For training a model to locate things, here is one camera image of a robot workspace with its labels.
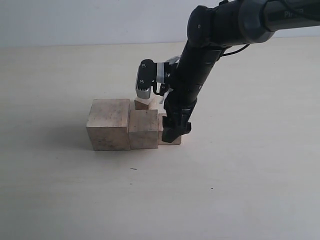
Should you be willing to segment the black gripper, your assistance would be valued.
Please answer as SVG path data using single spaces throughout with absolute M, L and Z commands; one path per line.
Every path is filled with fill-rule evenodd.
M 170 92 L 164 100 L 166 116 L 162 118 L 163 142 L 173 143 L 180 136 L 190 133 L 192 129 L 190 117 L 206 80 L 206 77 L 191 77 L 186 82 L 176 77 L 164 79 Z

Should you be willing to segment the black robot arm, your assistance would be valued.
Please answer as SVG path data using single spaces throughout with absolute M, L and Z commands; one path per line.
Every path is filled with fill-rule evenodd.
M 268 41 L 276 31 L 317 26 L 317 0 L 224 0 L 214 8 L 197 6 L 187 23 L 187 41 L 179 59 L 170 59 L 162 120 L 163 142 L 191 131 L 189 121 L 198 94 L 215 63 L 228 49 Z

